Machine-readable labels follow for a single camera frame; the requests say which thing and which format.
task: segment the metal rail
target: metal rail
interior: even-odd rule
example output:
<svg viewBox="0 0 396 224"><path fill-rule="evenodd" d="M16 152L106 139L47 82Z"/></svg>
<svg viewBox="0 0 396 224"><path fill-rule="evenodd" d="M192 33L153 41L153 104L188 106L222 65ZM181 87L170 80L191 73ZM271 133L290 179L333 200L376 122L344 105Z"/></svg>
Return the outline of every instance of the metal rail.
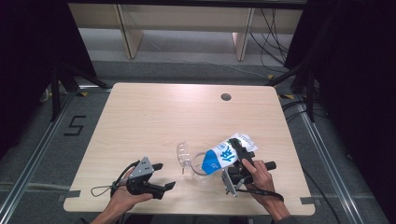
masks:
<svg viewBox="0 0 396 224"><path fill-rule="evenodd" d="M296 101L303 100L303 97L299 94L295 94L294 98ZM305 111L305 105L298 105L299 111ZM344 210L346 211L346 216L349 219L350 223L364 223L361 213L355 203L355 200L352 198L347 185L345 184L343 178L338 172L337 167L332 160L332 156L327 150L315 123L311 122L310 118L303 113L303 121L305 123L306 129L311 135L312 140L314 141L315 147L318 151L320 159L324 165L327 174L329 175L330 180L332 181L332 185L334 186L335 192L338 195L338 198L341 201L341 205L343 205Z"/></svg>
<svg viewBox="0 0 396 224"><path fill-rule="evenodd" d="M26 163L20 177L15 182L14 186L10 190L6 199L3 201L3 203L0 207L0 223L7 224L9 219L11 218L12 213L14 212L15 208L17 207L30 180L32 179L33 175L35 174L35 171L36 171L38 165L40 164L41 160L43 159L43 157L47 151L47 148L49 147L50 142L51 142L53 136L55 135L59 124L61 123L61 121L64 117L64 112L65 112L66 108L70 105L70 103L72 102L74 97L75 97L74 93L69 93L65 96L64 102L61 106L61 111L60 111L58 117L49 124L49 127L47 128L46 132L44 133L43 137L41 138L33 155L31 156L30 160Z"/></svg>

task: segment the wooden table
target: wooden table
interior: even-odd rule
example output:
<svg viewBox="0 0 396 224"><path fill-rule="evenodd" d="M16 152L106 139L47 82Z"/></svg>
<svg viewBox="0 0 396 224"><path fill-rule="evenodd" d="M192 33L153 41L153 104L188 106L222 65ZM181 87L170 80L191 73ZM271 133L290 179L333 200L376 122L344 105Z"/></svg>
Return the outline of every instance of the wooden table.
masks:
<svg viewBox="0 0 396 224"><path fill-rule="evenodd" d="M232 99L221 99L223 93ZM148 156L163 163L150 183L176 181L162 200L139 203L139 214L230 215L267 214L249 195L226 195L216 172L210 185L197 183L191 169L184 175L177 160L177 144L186 141L190 154L207 151L234 133L245 133L259 147L255 159L275 161L276 191L285 197L293 215L314 214L311 197L276 91L272 87L118 83L114 86L98 121L67 198L69 212L101 212L109 192L93 197L91 189L110 185L130 163Z"/></svg>

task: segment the tripod leg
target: tripod leg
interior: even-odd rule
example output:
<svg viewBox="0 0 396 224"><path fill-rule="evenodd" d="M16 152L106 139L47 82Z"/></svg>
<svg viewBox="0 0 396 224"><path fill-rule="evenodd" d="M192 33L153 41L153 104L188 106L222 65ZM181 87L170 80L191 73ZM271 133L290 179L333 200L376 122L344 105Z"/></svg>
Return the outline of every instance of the tripod leg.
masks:
<svg viewBox="0 0 396 224"><path fill-rule="evenodd" d="M311 122L315 122L314 120L314 74L312 73L312 70L309 71L309 76L308 76L308 85L306 86L306 114L308 117L311 119Z"/></svg>
<svg viewBox="0 0 396 224"><path fill-rule="evenodd" d="M50 87L52 91L52 119L55 120L61 110L61 96L59 93L59 78L58 66L53 66L53 71L50 77Z"/></svg>
<svg viewBox="0 0 396 224"><path fill-rule="evenodd" d="M293 67L291 70L289 70L289 72L270 81L266 86L275 86L276 84L283 82L284 80L288 79L289 77L296 75L300 70L301 70L301 66L297 65L297 66Z"/></svg>
<svg viewBox="0 0 396 224"><path fill-rule="evenodd" d="M106 84L105 82L97 79L96 77L92 77L88 74L86 74L85 72L79 70L78 68L69 65L67 63L62 63L62 66L65 67L66 69L70 70L71 72L73 72L74 74L83 77L85 79L87 79L88 81L90 81L91 83L103 88L103 89L111 89L113 88L111 85Z"/></svg>

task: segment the metal frame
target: metal frame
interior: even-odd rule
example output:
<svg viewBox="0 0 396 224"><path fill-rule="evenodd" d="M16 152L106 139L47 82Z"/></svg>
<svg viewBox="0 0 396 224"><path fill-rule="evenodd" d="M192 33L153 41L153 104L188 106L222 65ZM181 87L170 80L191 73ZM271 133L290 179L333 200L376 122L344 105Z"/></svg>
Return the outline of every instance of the metal frame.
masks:
<svg viewBox="0 0 396 224"><path fill-rule="evenodd" d="M49 127L47 128L46 132L41 138L32 157L26 163L20 177L15 182L14 186L10 190L6 199L3 201L0 207L0 218L1 218L0 223L6 224L11 218L15 208L17 207L19 201L21 200L23 193L27 188L27 185L29 184L30 180L35 174L35 171L38 165L40 164L41 160L43 159L44 155L46 154L47 148L49 147L50 142L53 136L55 135L59 124L63 120L65 110L70 105L74 97L75 97L74 93L69 93L65 96L58 117L50 122Z"/></svg>
<svg viewBox="0 0 396 224"><path fill-rule="evenodd" d="M303 9L307 0L68 0L68 3L121 4L183 7L267 7ZM309 7L326 7L332 0L317 0Z"/></svg>
<svg viewBox="0 0 396 224"><path fill-rule="evenodd" d="M294 98L296 101L303 100L303 97L299 94L295 94ZM305 111L305 105L298 105L298 109L300 112ZM334 161L332 160L332 156L324 144L317 126L314 122L311 122L310 118L306 115L306 113L302 114L303 121L305 123L306 129L311 136L315 147L318 151L320 159L324 165L324 168L329 175L330 180L332 181L332 185L334 186L335 192L340 199L341 205L343 205L344 210L346 211L346 216L349 219L350 223L364 223L361 213L359 212L358 206L355 203L355 200L352 198L352 195L347 188L346 183L338 172L337 167L335 166Z"/></svg>

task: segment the black strap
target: black strap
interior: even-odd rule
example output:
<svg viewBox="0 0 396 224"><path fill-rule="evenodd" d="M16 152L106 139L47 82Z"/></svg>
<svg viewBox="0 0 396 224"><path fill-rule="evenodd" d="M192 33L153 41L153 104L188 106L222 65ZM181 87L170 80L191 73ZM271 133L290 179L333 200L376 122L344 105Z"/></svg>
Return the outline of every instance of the black strap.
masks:
<svg viewBox="0 0 396 224"><path fill-rule="evenodd" d="M265 190L265 189L259 189L257 187L255 187L256 189L254 190L250 190L250 189L239 189L238 191L240 192L245 192L245 193L254 193L254 194L260 194L262 196L273 196L278 198L280 201L285 202L285 199L283 198L283 196L281 194L278 194L276 192L272 192L269 190Z"/></svg>
<svg viewBox="0 0 396 224"><path fill-rule="evenodd" d="M131 167L134 167L137 164L139 164L139 162L140 161L136 161L136 162L132 163L131 165L127 166L125 168L125 170L120 174L119 178L116 181L113 181L113 183L111 184L110 197L112 197L114 192L116 192L117 188L119 187L119 183L120 183L121 179L125 176L125 173L127 173L129 171L129 169L131 169Z"/></svg>

